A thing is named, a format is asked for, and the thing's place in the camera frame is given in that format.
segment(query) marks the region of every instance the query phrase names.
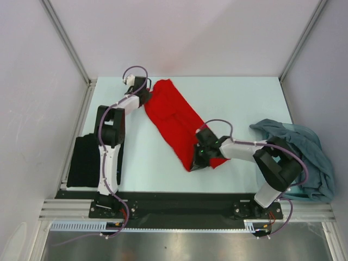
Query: light blue table surface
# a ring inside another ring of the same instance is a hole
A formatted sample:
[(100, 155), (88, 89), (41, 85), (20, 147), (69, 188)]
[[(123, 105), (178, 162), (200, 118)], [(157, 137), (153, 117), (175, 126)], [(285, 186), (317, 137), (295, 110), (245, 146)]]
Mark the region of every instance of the light blue table surface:
[[(166, 77), (150, 77), (155, 83)], [(260, 140), (249, 128), (264, 118), (291, 123), (276, 77), (170, 77), (176, 88), (204, 120), (230, 121), (234, 138)], [(94, 131), (97, 108), (120, 100), (127, 88), (121, 77), (99, 77), (86, 116), (83, 135)], [(209, 124), (220, 137), (229, 126)], [(215, 170), (187, 172), (172, 148), (141, 107), (126, 117), (126, 140), (120, 191), (257, 192), (263, 177), (255, 163), (230, 160)]]

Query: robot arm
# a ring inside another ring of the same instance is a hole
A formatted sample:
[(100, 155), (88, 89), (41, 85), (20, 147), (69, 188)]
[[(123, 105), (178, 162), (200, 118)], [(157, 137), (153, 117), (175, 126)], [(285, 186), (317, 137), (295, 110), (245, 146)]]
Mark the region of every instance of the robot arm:
[[(125, 93), (125, 97), (129, 94), (135, 92), (140, 88), (145, 77), (136, 77), (132, 74), (128, 76), (125, 80), (125, 84), (129, 86), (128, 91)], [(123, 144), (126, 135), (125, 117), (132, 111), (141, 107), (151, 98), (151, 94), (146, 87), (138, 91), (134, 96), (129, 97), (124, 102), (120, 103), (116, 108), (109, 110), (104, 122), (101, 122), (102, 116), (108, 109), (108, 106), (101, 105), (98, 107), (96, 124), (95, 124), (95, 135), (98, 136), (98, 129), (100, 124), (102, 124), (102, 140), (106, 147), (106, 158), (105, 163), (103, 163), (103, 157), (105, 155), (104, 147), (99, 144), (100, 152), (100, 181), (98, 185), (98, 192), (100, 195), (100, 201), (104, 196), (109, 196), (110, 192), (106, 188), (103, 178), (103, 168), (105, 173), (105, 178), (111, 190), (116, 193), (118, 190), (118, 185), (121, 181), (121, 170), (122, 170), (122, 158), (123, 158)], [(107, 207), (105, 204), (100, 202), (100, 206)]]
[[(263, 208), (269, 207), (302, 172), (301, 165), (292, 156), (270, 147), (239, 144), (229, 136), (218, 139), (209, 128), (200, 130), (196, 137), (198, 144), (193, 166), (200, 164), (205, 167), (211, 158), (241, 159), (258, 165), (266, 182), (255, 194), (254, 200)], [(291, 151), (286, 141), (278, 137), (261, 142)]]

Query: gray wall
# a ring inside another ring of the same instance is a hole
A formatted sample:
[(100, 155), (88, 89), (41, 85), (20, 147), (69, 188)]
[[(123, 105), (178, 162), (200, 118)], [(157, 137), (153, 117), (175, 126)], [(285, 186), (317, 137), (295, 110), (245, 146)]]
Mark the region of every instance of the gray wall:
[(26, 222), (23, 257), (57, 187), (86, 86), (40, 1), (1, 1), (0, 35), (0, 255)]
[(331, 0), (284, 82), (296, 123), (317, 132), (335, 168), (332, 207), (348, 242), (348, 1)]
[(51, 0), (90, 77), (278, 76), (319, 0)]

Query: red fabric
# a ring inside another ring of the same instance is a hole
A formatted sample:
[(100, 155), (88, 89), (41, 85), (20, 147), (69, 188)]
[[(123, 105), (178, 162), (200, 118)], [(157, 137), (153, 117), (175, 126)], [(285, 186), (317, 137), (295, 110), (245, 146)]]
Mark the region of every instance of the red fabric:
[[(196, 130), (204, 122), (187, 103), (171, 80), (159, 80), (153, 87), (151, 99), (145, 103), (145, 112), (156, 125), (165, 141), (173, 148), (187, 171), (190, 171)], [(225, 159), (211, 159), (212, 168)]]

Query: purple cable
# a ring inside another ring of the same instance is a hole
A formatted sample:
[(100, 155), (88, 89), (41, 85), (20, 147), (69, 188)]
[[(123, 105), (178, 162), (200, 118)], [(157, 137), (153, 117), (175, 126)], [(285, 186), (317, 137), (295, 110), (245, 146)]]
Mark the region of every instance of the purple cable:
[(283, 228), (289, 223), (289, 221), (290, 221), (290, 219), (291, 219), (291, 216), (293, 215), (294, 205), (293, 205), (292, 201), (291, 201), (290, 199), (284, 198), (284, 197), (280, 198), (280, 200), (286, 200), (286, 201), (289, 202), (289, 204), (290, 204), (290, 213), (289, 213), (289, 216), (288, 216), (287, 220), (284, 222), (284, 224), (283, 224), (278, 230), (274, 231), (273, 233), (271, 233), (271, 234), (269, 234), (269, 235), (277, 234), (278, 232), (280, 232), (281, 230), (283, 230)]
[[(140, 66), (140, 65), (134, 65), (134, 66), (131, 66), (131, 67), (129, 67), (128, 69), (126, 69), (125, 72), (123, 73), (122, 79), (124, 79), (126, 73), (127, 73), (130, 69), (133, 69), (133, 68), (141, 68), (141, 69), (143, 69), (143, 70), (145, 71), (145, 74), (146, 74), (146, 79), (145, 79), (143, 85), (142, 85), (139, 89), (137, 89), (135, 92), (129, 94), (128, 96), (126, 96), (126, 97), (120, 99), (118, 102), (116, 102), (115, 104), (109, 106), (109, 107), (105, 110), (105, 112), (104, 112), (104, 114), (103, 114), (103, 116), (102, 116), (102, 118), (101, 118), (101, 120), (100, 120), (99, 129), (98, 129), (98, 139), (99, 139), (99, 142), (100, 142), (101, 146), (103, 146), (103, 148), (104, 148), (104, 152), (107, 152), (107, 148), (105, 147), (105, 144), (103, 143), (103, 140), (102, 140), (102, 125), (103, 125), (103, 122), (104, 122), (104, 120), (105, 120), (105, 117), (106, 117), (107, 113), (108, 113), (112, 108), (118, 106), (120, 103), (124, 102), (126, 99), (128, 99), (128, 98), (132, 97), (133, 95), (135, 95), (138, 91), (140, 91), (140, 90), (141, 90), (144, 86), (146, 86), (146, 84), (147, 84), (148, 73), (147, 73), (146, 69), (145, 69), (144, 67)], [(115, 232), (114, 234), (107, 236), (107, 238), (113, 238), (113, 237), (117, 236), (117, 235), (121, 232), (121, 230), (124, 229), (124, 227), (127, 225), (127, 222), (128, 222), (128, 219), (129, 219), (129, 208), (128, 208), (127, 204), (111, 190), (111, 188), (109, 187), (109, 185), (108, 185), (108, 183), (107, 183), (107, 181), (106, 181), (106, 177), (105, 177), (105, 158), (106, 158), (106, 156), (107, 156), (107, 155), (106, 155), (106, 153), (105, 153), (105, 154), (104, 154), (104, 157), (103, 157), (103, 163), (102, 163), (102, 164), (103, 164), (103, 165), (102, 165), (102, 176), (103, 176), (103, 179), (104, 179), (104, 184), (105, 184), (107, 190), (110, 192), (110, 194), (112, 194), (118, 201), (120, 201), (120, 202), (124, 205), (124, 207), (126, 208), (126, 213), (127, 213), (127, 216), (126, 216), (126, 218), (125, 218), (125, 221), (123, 222), (123, 225), (120, 227), (120, 229), (119, 229), (117, 232)], [(62, 243), (54, 244), (54, 245), (52, 245), (52, 246), (61, 246), (61, 245), (65, 245), (65, 244), (70, 243), (70, 242), (73, 242), (73, 241), (75, 241), (75, 240), (78, 240), (78, 239), (81, 239), (81, 238), (90, 237), (90, 236), (92, 236), (92, 235), (100, 235), (100, 234), (97, 234), (97, 233), (90, 233), (90, 234), (86, 234), (86, 235), (81, 235), (81, 236), (79, 236), (79, 237), (72, 238), (72, 239), (69, 239), (69, 240), (64, 241), (64, 242), (62, 242)]]

